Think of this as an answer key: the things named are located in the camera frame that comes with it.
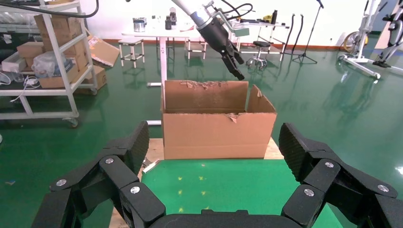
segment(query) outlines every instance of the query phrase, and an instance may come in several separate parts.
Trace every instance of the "metal screw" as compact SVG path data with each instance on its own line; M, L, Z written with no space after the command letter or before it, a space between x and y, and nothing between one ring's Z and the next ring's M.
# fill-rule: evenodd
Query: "metal screw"
M133 194L136 194L136 193L138 193L139 191L140 191L140 188L139 188L139 187L132 187L132 189L130 189L130 192L133 193Z
M58 181L56 182L56 186L62 186L62 185L64 185L66 182L67 182L67 180L65 180L65 179L58 180Z
M314 196L315 195L314 191L312 191L311 189L305 189L304 193L307 196Z
M333 168L335 165L331 162L326 162L325 165L329 168Z
M384 192L389 192L389 188L380 184L378 185L379 190L384 191Z
M106 163L106 164L111 164L111 163L113 163L113 158L108 158L108 159L106 159L106 160L105 160L105 163Z

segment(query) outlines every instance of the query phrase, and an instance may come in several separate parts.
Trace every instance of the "white desk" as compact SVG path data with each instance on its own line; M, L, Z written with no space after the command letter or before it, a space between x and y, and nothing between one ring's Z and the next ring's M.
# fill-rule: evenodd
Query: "white desk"
M263 53L263 54L277 54L277 55L281 55L281 56L280 56L280 61L283 59L283 53L284 53L285 43L284 43L283 41L279 40L279 39L274 38L274 37L273 37L273 33L274 33L274 30L275 30L276 28L285 28L285 29L287 30L287 33L288 33L288 31L289 31L289 26L287 26L287 25L281 25L280 23L270 24L270 23L266 23L266 22L259 22L259 23L250 23L250 22L234 23L234 24L232 24L232 26L234 27L234 29L253 28L253 27L255 27L255 26L259 26L259 34L258 34L258 39L257 39L257 40L262 39L262 40L264 40L264 41L266 41L266 42L268 42L268 43L270 43L270 44L273 43L272 40L276 40L276 41L278 41L278 42L280 42L280 43L282 44L281 50L271 51L271 50L273 50L275 47L270 46L270 47L268 48L268 51L267 51L267 52L262 52L262 53ZM262 30L262 27L266 27L266 28L267 28L267 27L270 27L270 28L271 28L270 37L269 37L268 40L265 39L264 37L262 37L262 36L260 35L260 32L261 32L261 30ZM240 53L253 53L253 54L258 53L257 51L249 51L249 50L247 50L247 51L242 51L242 50L240 49L240 38L241 38L241 37L237 37L237 49L238 49L238 51L239 51Z
M178 28L173 28L171 30L165 30L164 28L160 29L152 29L146 28L145 32L134 32L132 30L122 32L123 36L131 36L131 37L156 37L160 40L160 58L161 58L161 82L151 82L147 83L147 86L162 86L163 87L163 97L165 101L165 88L164 83L167 79L166 71L166 41L167 38L194 38L199 37L200 34L197 30L190 30L181 32ZM147 121L148 125L161 125L160 120L149 120Z

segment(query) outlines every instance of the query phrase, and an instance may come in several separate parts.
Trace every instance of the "chair base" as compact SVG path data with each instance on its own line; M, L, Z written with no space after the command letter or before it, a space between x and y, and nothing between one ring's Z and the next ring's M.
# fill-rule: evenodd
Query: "chair base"
M259 68L259 70L264 70L267 67L267 60L259 58L257 56L253 56L248 61L246 61L246 66L250 69L255 62L255 66Z

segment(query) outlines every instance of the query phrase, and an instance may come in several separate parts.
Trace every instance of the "green mat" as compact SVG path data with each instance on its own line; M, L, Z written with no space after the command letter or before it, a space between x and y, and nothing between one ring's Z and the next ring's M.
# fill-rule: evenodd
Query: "green mat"
M143 175L167 214L248 210L279 215L299 185L284 160L164 160ZM328 205L314 228L342 228Z

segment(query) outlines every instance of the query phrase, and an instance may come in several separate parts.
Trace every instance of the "green epoxy floor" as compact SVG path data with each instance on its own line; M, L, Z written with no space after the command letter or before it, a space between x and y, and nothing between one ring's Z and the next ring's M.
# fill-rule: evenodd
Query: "green epoxy floor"
M144 65L138 63L133 69L127 63L122 68L117 62L97 96L76 96L77 129L61 120L0 121L2 227L29 227L57 176L88 162L106 141L128 135L141 120L160 118L160 88L146 87L146 82L159 81L159 62L154 45L146 45L145 50ZM292 122L306 137L328 143L348 164L392 184L403 199L403 77L380 70L382 79L373 84L358 71L338 67L336 52L308 55L318 64L300 66L285 56L280 65L274 55L267 57L272 64L264 72L240 67L250 86L256 84L277 109L273 138L278 142L282 123ZM392 62L403 66L399 56ZM235 80L211 49L205 60L195 55L187 65L183 46L178 46L174 60L169 60L168 78ZM63 97L30 101L34 110L68 106ZM0 112L13 108L21 106L0 98ZM161 128L151 127L151 136L161 137ZM5 183L11 180L15 180L12 186ZM111 210L109 202L99 206L86 220L87 227L107 227Z

